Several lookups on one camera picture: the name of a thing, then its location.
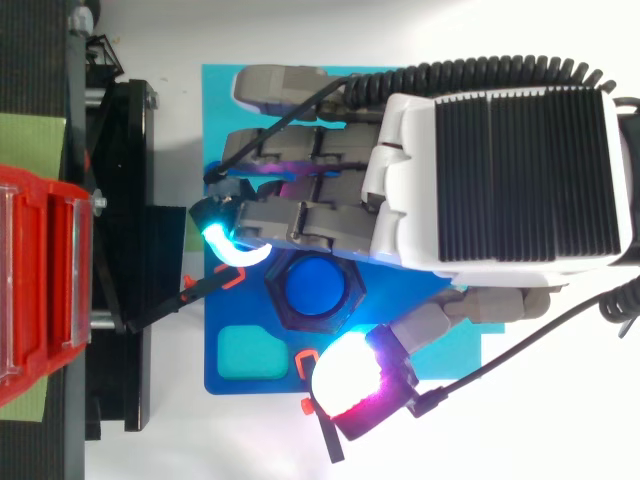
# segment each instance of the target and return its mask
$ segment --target red container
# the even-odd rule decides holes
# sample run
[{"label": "red container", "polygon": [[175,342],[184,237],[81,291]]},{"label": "red container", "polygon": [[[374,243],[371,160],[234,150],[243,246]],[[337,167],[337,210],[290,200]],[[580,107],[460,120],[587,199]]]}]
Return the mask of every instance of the red container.
[{"label": "red container", "polygon": [[0,406],[89,340],[92,225],[86,191],[0,166]]}]

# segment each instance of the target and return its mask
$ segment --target led light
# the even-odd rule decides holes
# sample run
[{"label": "led light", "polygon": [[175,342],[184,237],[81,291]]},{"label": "led light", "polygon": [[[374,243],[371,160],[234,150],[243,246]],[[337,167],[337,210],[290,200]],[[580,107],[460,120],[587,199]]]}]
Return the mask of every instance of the led light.
[{"label": "led light", "polygon": [[335,417],[378,393],[382,369],[361,332],[348,332],[320,356],[311,388],[318,404]]},{"label": "led light", "polygon": [[255,250],[244,252],[238,250],[231,240],[229,240],[224,232],[222,225],[214,223],[205,228],[202,232],[204,239],[207,241],[213,253],[227,265],[232,267],[250,267],[269,256],[271,253],[271,245],[263,245]]}]

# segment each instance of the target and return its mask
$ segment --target black hexagonal housing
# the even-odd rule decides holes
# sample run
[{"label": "black hexagonal housing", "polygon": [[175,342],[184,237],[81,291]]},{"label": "black hexagonal housing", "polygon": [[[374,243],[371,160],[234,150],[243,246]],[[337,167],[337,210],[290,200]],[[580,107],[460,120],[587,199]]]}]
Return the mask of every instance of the black hexagonal housing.
[{"label": "black hexagonal housing", "polygon": [[[302,314],[289,305],[287,301],[286,284],[289,273],[298,263],[309,258],[328,259],[344,275],[345,288],[342,297],[331,310],[319,315]],[[267,270],[264,282],[282,326],[287,330],[302,332],[338,333],[367,294],[367,289],[360,276],[356,262],[313,251],[280,251],[278,258]]]}]

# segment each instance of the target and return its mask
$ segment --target white table surface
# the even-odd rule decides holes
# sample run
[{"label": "white table surface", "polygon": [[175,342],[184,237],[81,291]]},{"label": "white table surface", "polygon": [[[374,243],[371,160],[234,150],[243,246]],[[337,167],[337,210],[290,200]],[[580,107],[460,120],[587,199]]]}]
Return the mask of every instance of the white table surface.
[{"label": "white table surface", "polygon": [[[189,206],[202,173],[201,65],[408,65],[480,55],[586,61],[640,96],[631,0],[102,0],[128,78],[160,95],[155,200]],[[202,273],[202,254],[185,255]],[[566,288],[546,320],[637,275],[610,269]],[[154,327],[152,416],[143,432],[103,423],[90,480],[640,478],[640,326],[621,341],[596,309],[420,420],[396,414],[331,465],[302,395],[212,396],[203,386],[203,306]],[[483,340],[490,360],[542,325]]]}]

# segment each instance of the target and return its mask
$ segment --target blue light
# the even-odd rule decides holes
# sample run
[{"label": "blue light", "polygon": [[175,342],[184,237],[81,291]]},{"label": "blue light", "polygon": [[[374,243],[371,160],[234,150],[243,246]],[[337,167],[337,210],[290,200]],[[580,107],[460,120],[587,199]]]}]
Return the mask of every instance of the blue light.
[{"label": "blue light", "polygon": [[269,244],[247,252],[238,250],[233,242],[227,238],[224,228],[219,223],[209,225],[204,229],[202,235],[216,257],[232,267],[250,267],[260,263],[271,253],[271,245]]}]

